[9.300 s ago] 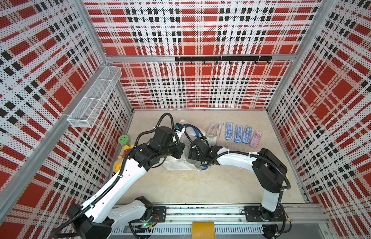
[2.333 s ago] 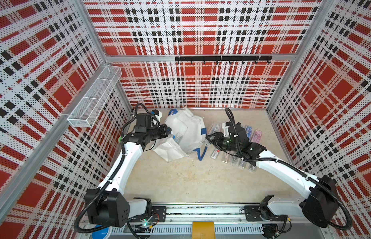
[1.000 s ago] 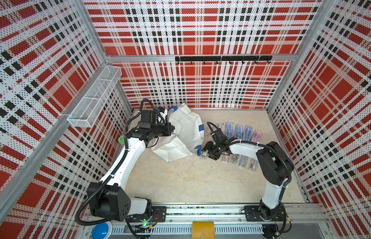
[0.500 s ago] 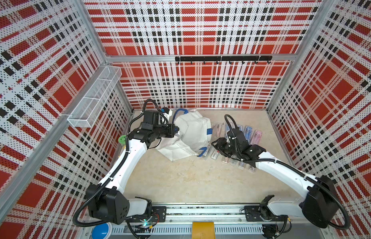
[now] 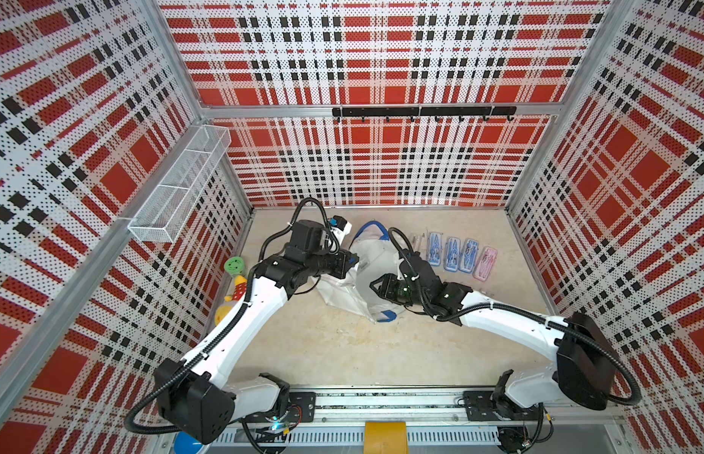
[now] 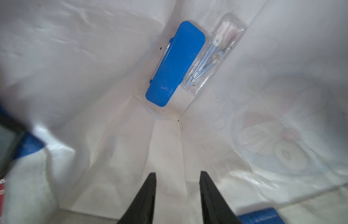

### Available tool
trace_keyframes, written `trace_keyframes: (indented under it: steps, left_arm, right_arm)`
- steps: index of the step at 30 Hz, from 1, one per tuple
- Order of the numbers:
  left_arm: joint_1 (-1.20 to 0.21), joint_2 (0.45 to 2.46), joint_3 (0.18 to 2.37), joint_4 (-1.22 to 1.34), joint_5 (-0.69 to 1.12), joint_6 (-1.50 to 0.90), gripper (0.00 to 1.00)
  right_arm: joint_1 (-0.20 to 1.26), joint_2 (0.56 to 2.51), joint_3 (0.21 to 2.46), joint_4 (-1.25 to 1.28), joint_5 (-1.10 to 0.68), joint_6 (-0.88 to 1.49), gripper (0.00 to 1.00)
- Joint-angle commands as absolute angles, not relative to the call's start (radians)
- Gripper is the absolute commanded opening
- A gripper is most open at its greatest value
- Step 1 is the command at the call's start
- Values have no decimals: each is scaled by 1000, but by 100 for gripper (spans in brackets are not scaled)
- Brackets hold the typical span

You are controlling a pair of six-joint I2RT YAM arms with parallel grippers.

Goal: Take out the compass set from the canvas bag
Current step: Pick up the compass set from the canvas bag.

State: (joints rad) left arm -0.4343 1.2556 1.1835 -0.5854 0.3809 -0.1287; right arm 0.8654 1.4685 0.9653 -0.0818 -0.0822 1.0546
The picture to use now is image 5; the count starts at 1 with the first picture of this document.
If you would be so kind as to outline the white canvas bag blue handles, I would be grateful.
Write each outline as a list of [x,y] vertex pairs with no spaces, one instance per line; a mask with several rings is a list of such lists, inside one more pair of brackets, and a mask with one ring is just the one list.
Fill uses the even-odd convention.
[[396,284],[404,283],[399,271],[401,259],[388,229],[379,221],[368,221],[355,234],[349,249],[359,257],[359,263],[344,279],[322,276],[316,289],[327,306],[372,323],[392,323],[404,308],[382,299],[370,287],[386,274],[391,274]]

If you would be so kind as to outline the blue compass set case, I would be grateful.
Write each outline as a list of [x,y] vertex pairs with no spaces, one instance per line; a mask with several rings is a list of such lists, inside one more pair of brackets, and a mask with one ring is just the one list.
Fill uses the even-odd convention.
[[459,271],[472,274],[478,263],[480,243],[473,238],[467,238],[461,248]]
[[443,255],[443,236],[439,232],[428,234],[428,262],[433,267],[440,267]]
[[449,236],[446,242],[445,256],[443,261],[444,269],[448,272],[457,272],[460,268],[461,240],[455,236]]

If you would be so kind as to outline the pink compass set case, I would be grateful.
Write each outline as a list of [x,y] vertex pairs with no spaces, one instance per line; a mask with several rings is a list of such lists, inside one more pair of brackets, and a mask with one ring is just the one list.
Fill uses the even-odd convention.
[[473,277],[481,282],[486,282],[492,274],[498,258],[498,251],[490,246],[484,247],[478,264],[473,272]]

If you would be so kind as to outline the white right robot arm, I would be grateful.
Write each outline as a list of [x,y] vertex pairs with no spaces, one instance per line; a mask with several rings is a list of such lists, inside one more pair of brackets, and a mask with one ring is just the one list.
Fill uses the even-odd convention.
[[635,375],[585,314],[547,316],[438,279],[427,282],[385,274],[369,288],[399,306],[418,304],[437,322],[484,330],[545,358],[538,368],[501,374],[491,402],[503,418],[563,399],[588,410],[605,410],[610,403],[636,406],[642,399]]

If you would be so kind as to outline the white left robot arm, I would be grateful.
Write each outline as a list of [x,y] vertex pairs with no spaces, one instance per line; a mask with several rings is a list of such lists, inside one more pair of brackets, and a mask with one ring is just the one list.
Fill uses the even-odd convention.
[[270,412],[284,383],[258,376],[225,389],[240,356],[310,278],[328,274],[343,279],[358,261],[355,253],[341,250],[326,255],[272,255],[257,263],[242,300],[230,314],[182,359],[165,359],[155,369],[155,389],[130,410],[125,429],[141,435],[183,432],[208,445],[230,423]]

